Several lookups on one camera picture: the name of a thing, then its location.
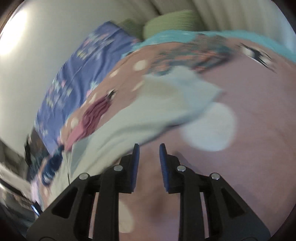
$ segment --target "wall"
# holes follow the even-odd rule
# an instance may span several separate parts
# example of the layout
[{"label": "wall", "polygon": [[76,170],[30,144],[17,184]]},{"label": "wall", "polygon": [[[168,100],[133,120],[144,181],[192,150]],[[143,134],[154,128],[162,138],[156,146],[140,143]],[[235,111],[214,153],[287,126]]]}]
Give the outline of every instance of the wall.
[{"label": "wall", "polygon": [[88,33],[131,17],[116,0],[26,0],[24,31],[0,55],[0,138],[24,155],[24,142],[48,86]]}]

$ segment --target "maroon cloth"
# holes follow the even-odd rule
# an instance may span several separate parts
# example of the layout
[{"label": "maroon cloth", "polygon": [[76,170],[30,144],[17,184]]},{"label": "maroon cloth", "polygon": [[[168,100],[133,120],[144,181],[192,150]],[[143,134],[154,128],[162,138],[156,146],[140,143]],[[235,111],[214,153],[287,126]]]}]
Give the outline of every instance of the maroon cloth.
[{"label": "maroon cloth", "polygon": [[67,143],[65,145],[65,151],[70,151],[72,145],[92,134],[100,121],[101,116],[110,107],[110,100],[107,96],[104,96],[95,101],[82,116],[81,122],[72,130]]}]

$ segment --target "metal rivet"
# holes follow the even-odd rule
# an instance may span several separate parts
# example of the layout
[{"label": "metal rivet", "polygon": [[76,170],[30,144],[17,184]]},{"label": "metal rivet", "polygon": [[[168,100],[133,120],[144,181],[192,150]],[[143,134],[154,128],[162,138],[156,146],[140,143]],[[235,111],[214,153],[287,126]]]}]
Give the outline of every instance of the metal rivet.
[{"label": "metal rivet", "polygon": [[220,175],[218,173],[212,173],[211,174],[211,178],[213,178],[214,180],[219,180],[220,179]]},{"label": "metal rivet", "polygon": [[81,173],[79,175],[79,179],[81,179],[81,180],[86,180],[86,179],[88,179],[88,177],[89,177],[89,175],[87,173]]},{"label": "metal rivet", "polygon": [[178,170],[179,172],[183,172],[183,171],[185,171],[185,170],[186,170],[186,167],[185,167],[185,166],[182,166],[182,165],[180,165],[180,166],[177,166],[177,170]]},{"label": "metal rivet", "polygon": [[120,172],[120,171],[122,171],[123,166],[121,166],[121,165],[116,165],[116,166],[114,166],[113,169],[114,169],[114,171]]}]

